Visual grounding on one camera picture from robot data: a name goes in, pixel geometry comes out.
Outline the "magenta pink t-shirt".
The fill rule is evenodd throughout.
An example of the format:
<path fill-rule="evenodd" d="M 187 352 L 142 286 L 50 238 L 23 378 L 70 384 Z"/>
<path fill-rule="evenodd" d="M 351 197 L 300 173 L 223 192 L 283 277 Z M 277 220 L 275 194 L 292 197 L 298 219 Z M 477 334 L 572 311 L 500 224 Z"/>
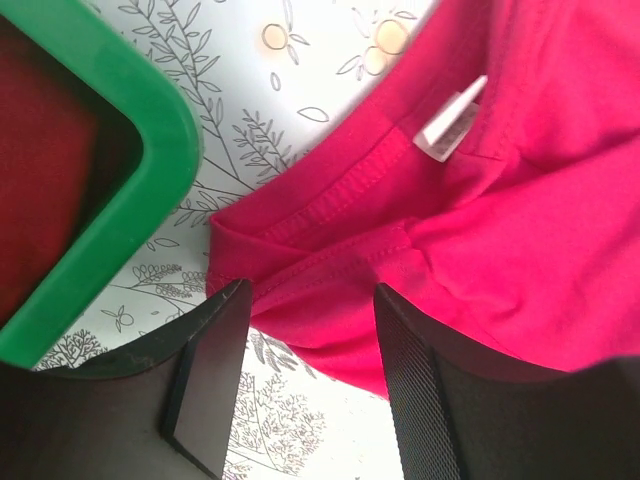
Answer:
<path fill-rule="evenodd" d="M 380 283 L 510 356 L 639 351 L 639 5 L 443 1 L 321 144 L 215 214 L 206 291 L 387 393 Z"/>

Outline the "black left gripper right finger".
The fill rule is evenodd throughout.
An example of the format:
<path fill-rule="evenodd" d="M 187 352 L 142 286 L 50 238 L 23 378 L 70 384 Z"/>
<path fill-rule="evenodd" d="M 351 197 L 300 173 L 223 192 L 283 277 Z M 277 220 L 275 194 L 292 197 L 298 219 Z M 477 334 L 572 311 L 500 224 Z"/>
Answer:
<path fill-rule="evenodd" d="M 635 479 L 639 361 L 561 372 L 493 350 L 391 287 L 377 337 L 408 479 Z"/>

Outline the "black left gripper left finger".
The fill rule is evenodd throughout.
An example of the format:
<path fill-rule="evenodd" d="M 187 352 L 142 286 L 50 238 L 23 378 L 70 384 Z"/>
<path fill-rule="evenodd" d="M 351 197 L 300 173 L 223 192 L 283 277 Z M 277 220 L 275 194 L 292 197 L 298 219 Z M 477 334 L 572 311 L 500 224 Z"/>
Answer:
<path fill-rule="evenodd" d="M 5 479 L 218 479 L 252 291 L 204 303 L 77 368 L 1 367 Z"/>

